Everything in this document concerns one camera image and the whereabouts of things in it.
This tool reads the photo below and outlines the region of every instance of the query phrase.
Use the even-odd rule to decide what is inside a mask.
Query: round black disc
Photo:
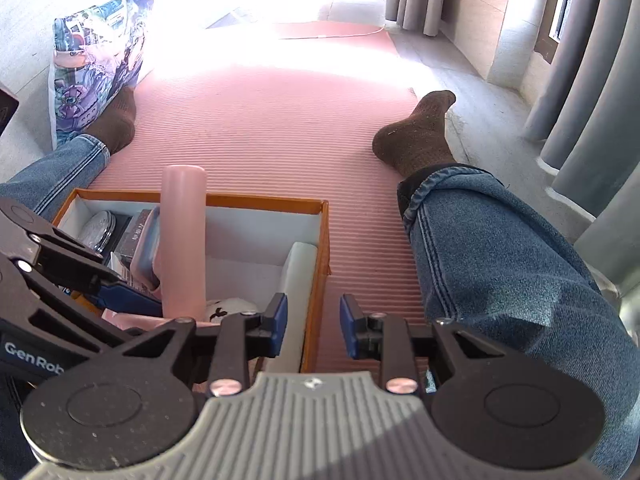
[[[22,409],[31,446],[51,462],[108,470],[144,462],[176,444],[196,419],[194,397],[147,361],[87,362],[46,381]]]
[[[436,392],[442,434],[498,466],[543,470],[578,460],[597,442],[604,410],[587,386],[533,359],[476,360]]]

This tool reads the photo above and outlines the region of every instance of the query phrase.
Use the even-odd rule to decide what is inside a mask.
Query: blue denim jeans
[[[98,139],[80,135],[0,184],[0,196],[15,198],[52,221],[76,187],[87,187],[109,163]],[[27,386],[0,374],[0,476],[17,480],[36,464],[20,429],[21,398]]]
[[[398,195],[426,317],[468,324],[587,384],[606,413],[590,458],[620,478],[638,448],[640,351],[574,248],[477,168],[427,168]]]

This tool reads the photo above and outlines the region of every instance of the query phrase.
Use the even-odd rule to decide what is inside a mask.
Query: brown sock
[[[84,131],[101,140],[113,155],[133,140],[136,134],[135,120],[136,102],[133,99],[133,88],[125,86]]]
[[[420,168],[455,162],[444,138],[444,114],[456,102],[449,90],[425,95],[406,119],[373,137],[373,153],[405,178]]]

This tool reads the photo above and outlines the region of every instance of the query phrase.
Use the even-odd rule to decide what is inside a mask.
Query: white cable
[[[320,34],[318,36],[302,36],[301,38],[278,38],[279,40],[325,40],[327,38],[357,38],[359,36],[371,36],[373,34],[377,34],[385,30],[385,27],[380,27],[378,30],[374,30],[373,32],[366,32],[365,34],[345,34],[344,36],[327,36],[325,34]]]

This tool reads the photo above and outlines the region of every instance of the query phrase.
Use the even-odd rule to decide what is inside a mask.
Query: ribbed mat
[[[421,322],[415,264],[396,203],[401,177],[371,152],[415,95],[386,32],[353,23],[230,27],[174,38],[136,89],[136,137],[94,189],[159,190],[167,164],[207,170],[210,192],[329,201],[327,280],[317,371],[369,369],[347,358],[338,298]]]

